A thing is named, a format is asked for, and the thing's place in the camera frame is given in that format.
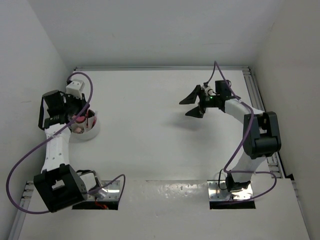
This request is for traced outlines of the pink white stapler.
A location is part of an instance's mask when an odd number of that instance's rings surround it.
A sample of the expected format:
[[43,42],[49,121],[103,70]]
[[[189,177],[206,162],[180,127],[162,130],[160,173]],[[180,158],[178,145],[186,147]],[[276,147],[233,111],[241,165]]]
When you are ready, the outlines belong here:
[[82,134],[84,132],[84,130],[81,127],[77,127],[77,128],[74,129],[73,132],[76,133],[76,134]]

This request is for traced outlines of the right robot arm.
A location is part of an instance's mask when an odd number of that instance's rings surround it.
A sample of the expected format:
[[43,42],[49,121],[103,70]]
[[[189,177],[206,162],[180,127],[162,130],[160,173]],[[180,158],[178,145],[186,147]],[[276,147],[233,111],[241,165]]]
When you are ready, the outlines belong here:
[[281,149],[277,114],[246,104],[232,91],[229,80],[215,81],[214,89],[206,82],[203,85],[196,85],[194,90],[179,104],[197,104],[195,108],[186,113],[188,117],[201,119],[207,109],[217,108],[242,124],[242,140],[235,152],[243,150],[243,153],[232,169],[228,169],[230,162],[227,162],[223,168],[227,174],[225,190],[228,192],[247,188],[260,164]]

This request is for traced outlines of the red refill pen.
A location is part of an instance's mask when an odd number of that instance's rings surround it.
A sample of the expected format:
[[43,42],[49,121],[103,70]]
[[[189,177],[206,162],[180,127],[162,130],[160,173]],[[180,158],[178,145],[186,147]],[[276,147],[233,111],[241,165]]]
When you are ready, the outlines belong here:
[[91,110],[88,109],[87,112],[86,112],[86,128],[89,129],[90,126],[89,126],[89,120],[90,120],[90,117],[91,117]]
[[96,122],[97,122],[97,117],[94,116],[93,122],[92,122],[92,125],[91,125],[92,128],[95,126]]

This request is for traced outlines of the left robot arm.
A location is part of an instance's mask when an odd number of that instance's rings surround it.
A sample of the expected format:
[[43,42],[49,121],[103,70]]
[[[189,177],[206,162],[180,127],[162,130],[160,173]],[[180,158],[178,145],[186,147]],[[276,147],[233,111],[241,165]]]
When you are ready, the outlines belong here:
[[100,132],[96,114],[90,110],[82,90],[54,90],[41,99],[39,127],[47,143],[45,160],[33,183],[51,213],[81,203],[88,192],[99,187],[94,170],[74,170],[70,164],[69,143],[95,138]]

